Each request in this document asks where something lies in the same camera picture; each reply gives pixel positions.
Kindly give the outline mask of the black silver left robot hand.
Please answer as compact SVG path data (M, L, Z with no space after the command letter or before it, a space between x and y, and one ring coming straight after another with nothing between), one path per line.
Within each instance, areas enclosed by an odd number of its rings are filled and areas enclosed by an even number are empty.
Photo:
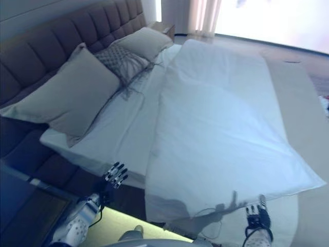
M112 167L103 175L99 192L105 193L110 192L113 189L118 189L123 181L128 178L127 171L128 169L124 163L114 163Z

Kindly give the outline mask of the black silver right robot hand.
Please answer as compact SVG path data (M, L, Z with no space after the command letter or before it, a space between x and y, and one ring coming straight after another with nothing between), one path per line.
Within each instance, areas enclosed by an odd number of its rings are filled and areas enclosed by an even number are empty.
M266 198L264 195L259 195L259 203L246 207L247 228L256 229L270 228L271 219L267 211Z

